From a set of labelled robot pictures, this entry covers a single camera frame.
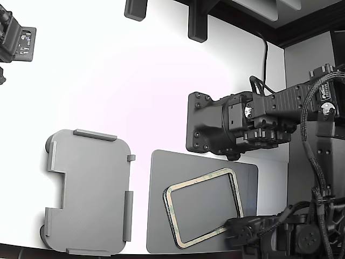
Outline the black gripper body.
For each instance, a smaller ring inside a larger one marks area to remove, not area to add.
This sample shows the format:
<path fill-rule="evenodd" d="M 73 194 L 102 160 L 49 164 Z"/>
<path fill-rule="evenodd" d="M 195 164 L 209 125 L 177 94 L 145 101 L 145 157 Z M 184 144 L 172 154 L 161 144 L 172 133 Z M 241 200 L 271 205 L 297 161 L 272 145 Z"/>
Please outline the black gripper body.
<path fill-rule="evenodd" d="M 250 238 L 241 247 L 243 259 L 269 259 L 272 256 L 272 238 Z"/>

